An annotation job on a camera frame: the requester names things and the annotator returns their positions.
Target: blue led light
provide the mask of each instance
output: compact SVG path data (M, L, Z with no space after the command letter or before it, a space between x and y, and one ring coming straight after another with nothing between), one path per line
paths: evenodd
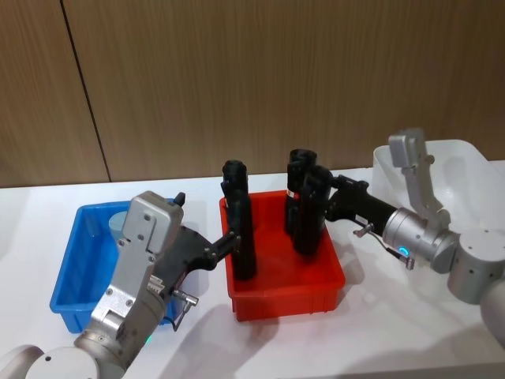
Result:
M400 246L398 248L398 251L400 252L400 254L404 255L405 257L408 257L410 255L409 250L407 250L407 248L404 246Z

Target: blue plastic bin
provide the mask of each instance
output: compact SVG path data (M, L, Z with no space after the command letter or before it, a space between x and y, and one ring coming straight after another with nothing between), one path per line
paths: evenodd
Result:
M109 218L129 209L129 201L85 205L77 209L62 266L50 300L71 333L88 325L96 304L112 280L118 249L109 229ZM175 300L166 306L175 319Z

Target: table surface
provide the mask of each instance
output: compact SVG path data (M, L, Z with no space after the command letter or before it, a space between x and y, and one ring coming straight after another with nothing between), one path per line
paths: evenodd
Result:
M505 174L505 162L493 163ZM372 179L371 168L334 171ZM221 178L0 189L0 355L20 344L45 351L75 335L49 309L76 210L152 190L186 192L184 224L219 238ZM250 192L283 190L285 174L249 176ZM333 312L237 323L224 262L194 272L185 289L200 297L180 329L159 327L125 378L302 378L505 362L478 306L458 301L447 275L419 262L407 272L349 221L328 223L346 286Z

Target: wooden wall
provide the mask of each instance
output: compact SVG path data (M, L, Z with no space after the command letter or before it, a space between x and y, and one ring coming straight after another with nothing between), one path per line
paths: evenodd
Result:
M62 4L113 181L219 175L230 158L284 171L296 147L331 168L370 165L376 146L411 126L505 159L505 1ZM68 131L77 113L87 136L81 97L54 124ZM104 178L89 167L69 180Z
M0 1L0 186L107 181L58 0Z

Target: silver robotic arm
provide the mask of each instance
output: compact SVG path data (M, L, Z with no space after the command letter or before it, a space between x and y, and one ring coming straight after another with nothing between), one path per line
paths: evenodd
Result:
M426 150L422 129L408 129L389 138L391 160L401 168L413 211L394 208L371 196L368 183L339 176L326 218L353 220L362 226L355 235L382 237L386 250L413 268L422 257L441 274L449 272L452 294L469 304L480 304L482 318L505 348L505 237L497 231L449 229L449 212L433 193L429 172L434 158Z
M181 225L184 194L173 202L153 192L134 197L118 241L119 258L109 287L92 313L87 328L74 342L44 354L25 346L0 359L0 379L118 379L132 364L163 318L172 296L185 305L198 299L179 289L195 269L212 270L235 250L232 231L215 243Z
M451 292L470 304L480 304L489 331L505 348L505 238L487 229L455 234L449 212L435 198L422 129L409 129L389 138L391 158L405 176L410 205L387 223L383 240L391 246L412 246L440 273L450 272Z

